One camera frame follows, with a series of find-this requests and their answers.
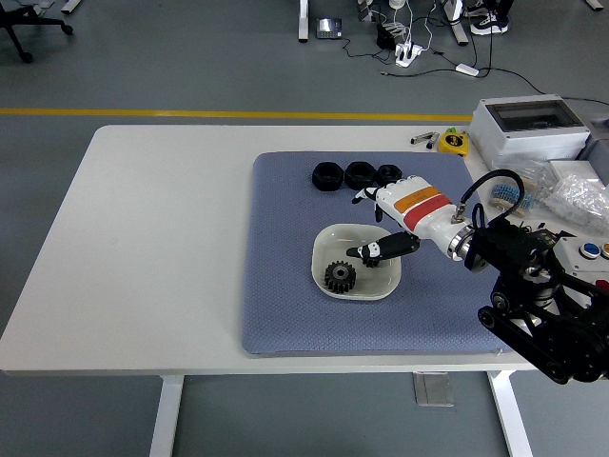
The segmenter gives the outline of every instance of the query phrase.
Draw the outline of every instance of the tape measure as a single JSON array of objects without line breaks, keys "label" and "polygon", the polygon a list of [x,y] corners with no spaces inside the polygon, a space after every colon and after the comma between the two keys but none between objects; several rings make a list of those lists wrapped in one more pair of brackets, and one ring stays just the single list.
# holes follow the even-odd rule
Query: tape measure
[{"label": "tape measure", "polygon": [[466,133],[457,133],[456,129],[448,129],[438,144],[439,152],[447,152],[449,154],[458,154],[461,157],[466,157],[469,152],[469,139]]}]

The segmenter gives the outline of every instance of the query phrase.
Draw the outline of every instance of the gray floor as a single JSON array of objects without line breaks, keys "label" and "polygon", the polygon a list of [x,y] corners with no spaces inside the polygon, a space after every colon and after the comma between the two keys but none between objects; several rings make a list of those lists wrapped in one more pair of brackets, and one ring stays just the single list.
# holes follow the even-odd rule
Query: gray floor
[{"label": "gray floor", "polygon": [[[63,0],[46,14],[59,17]],[[311,18],[342,17],[352,54],[376,52],[374,28],[355,0],[311,0]],[[383,10],[388,11],[386,0]],[[413,2],[415,15],[430,1]],[[17,6],[5,0],[6,9]],[[23,64],[0,32],[0,109],[168,109],[469,115],[481,98],[534,94],[519,77],[452,72],[431,52],[411,69],[348,58],[343,42],[298,43],[296,0],[193,2],[84,0],[59,28],[19,27],[34,56]],[[563,97],[609,102],[609,12],[582,0],[517,1],[513,29],[492,40],[493,67]],[[407,20],[406,10],[398,20]],[[448,27],[432,47],[475,62]],[[422,21],[415,41],[425,43]],[[490,39],[478,38],[478,67]],[[582,117],[608,112],[571,101]],[[10,318],[52,219],[93,133],[107,124],[343,124],[310,119],[92,115],[0,117],[0,332]],[[390,121],[370,121],[389,123]],[[413,119],[411,123],[422,121]],[[177,455],[506,455],[490,390],[480,373],[453,375],[457,406],[420,410],[410,375],[188,378]],[[538,456],[606,455],[606,383],[557,387],[535,372],[513,383]],[[0,455],[147,455],[158,378],[13,378],[0,374]]]}]

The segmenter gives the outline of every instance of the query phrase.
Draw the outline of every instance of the metal screw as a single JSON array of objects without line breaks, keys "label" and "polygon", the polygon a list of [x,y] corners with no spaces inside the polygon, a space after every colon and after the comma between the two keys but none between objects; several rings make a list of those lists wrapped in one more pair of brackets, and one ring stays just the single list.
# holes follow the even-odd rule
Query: metal screw
[{"label": "metal screw", "polygon": [[491,301],[493,302],[493,306],[498,310],[506,311],[509,307],[509,304],[508,304],[507,300],[505,299],[505,296],[503,296],[500,293],[493,294]]}]

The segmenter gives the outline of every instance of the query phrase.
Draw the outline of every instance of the sneaker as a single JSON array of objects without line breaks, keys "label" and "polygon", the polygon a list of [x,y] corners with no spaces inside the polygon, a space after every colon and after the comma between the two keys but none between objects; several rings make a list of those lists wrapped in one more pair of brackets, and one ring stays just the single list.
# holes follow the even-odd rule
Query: sneaker
[{"label": "sneaker", "polygon": [[478,0],[471,7],[463,9],[463,17],[483,17],[488,14],[488,8],[483,0]]},{"label": "sneaker", "polygon": [[510,30],[510,20],[505,18],[500,21],[497,15],[493,12],[486,14],[486,19],[478,24],[472,24],[469,27],[475,35],[490,35],[491,33],[506,33]]}]

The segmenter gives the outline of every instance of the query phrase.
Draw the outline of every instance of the chair wheel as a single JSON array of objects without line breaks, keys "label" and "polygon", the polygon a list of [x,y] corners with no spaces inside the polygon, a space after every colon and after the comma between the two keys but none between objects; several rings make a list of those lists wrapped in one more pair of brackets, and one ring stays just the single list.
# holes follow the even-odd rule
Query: chair wheel
[{"label": "chair wheel", "polygon": [[31,64],[31,61],[34,60],[33,56],[29,52],[19,54],[19,57],[21,57],[21,60],[23,60],[26,64]]}]

